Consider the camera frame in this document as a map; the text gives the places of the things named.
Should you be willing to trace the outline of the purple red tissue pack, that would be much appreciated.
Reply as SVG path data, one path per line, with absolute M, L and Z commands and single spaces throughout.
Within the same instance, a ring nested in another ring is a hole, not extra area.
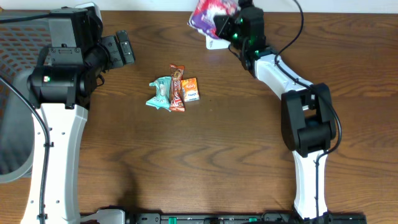
M 230 16 L 238 11 L 234 0 L 199 0 L 192 12 L 188 25 L 203 35 L 219 39 L 216 35 L 215 16 Z

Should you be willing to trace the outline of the green wet wipes pack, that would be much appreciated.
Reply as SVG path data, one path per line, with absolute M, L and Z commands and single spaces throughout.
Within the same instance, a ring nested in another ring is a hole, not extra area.
M 160 77 L 155 81 L 149 83 L 149 86 L 156 88 L 156 94 L 154 97 L 146 101 L 147 106 L 153 106 L 156 109 L 166 109 L 170 111 L 170 87 L 171 77 Z

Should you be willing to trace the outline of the small orange tissue packet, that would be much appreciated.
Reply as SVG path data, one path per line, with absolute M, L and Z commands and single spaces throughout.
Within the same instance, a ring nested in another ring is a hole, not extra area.
M 182 80 L 183 101 L 190 102 L 200 99 L 196 78 Z

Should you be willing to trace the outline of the orange chocolate bar wrapper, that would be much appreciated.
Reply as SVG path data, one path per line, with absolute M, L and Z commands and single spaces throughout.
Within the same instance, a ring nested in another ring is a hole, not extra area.
M 171 111 L 184 112 L 185 107 L 181 97 L 182 78 L 185 67 L 183 65 L 170 64 L 171 82 L 171 101 L 169 109 Z

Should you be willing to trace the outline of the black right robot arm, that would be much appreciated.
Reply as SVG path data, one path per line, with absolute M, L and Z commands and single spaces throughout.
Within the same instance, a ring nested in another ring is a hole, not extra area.
M 331 223 L 324 194 L 327 155 L 341 139 L 341 123 L 331 103 L 330 89 L 296 74 L 281 53 L 266 43 L 264 11 L 240 1 L 233 16 L 214 17 L 215 34 L 230 42 L 245 70 L 265 83 L 281 102 L 282 139 L 294 157 L 296 195 L 292 223 Z

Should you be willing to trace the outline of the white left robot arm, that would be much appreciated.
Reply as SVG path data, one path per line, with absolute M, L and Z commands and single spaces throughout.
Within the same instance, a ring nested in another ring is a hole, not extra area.
M 124 210 L 81 216 L 78 164 L 90 96 L 103 73 L 135 62 L 125 30 L 103 36 L 99 7 L 92 3 L 48 13 L 51 43 L 39 53 L 27 79 L 34 117 L 29 199 L 23 223 L 124 223 Z

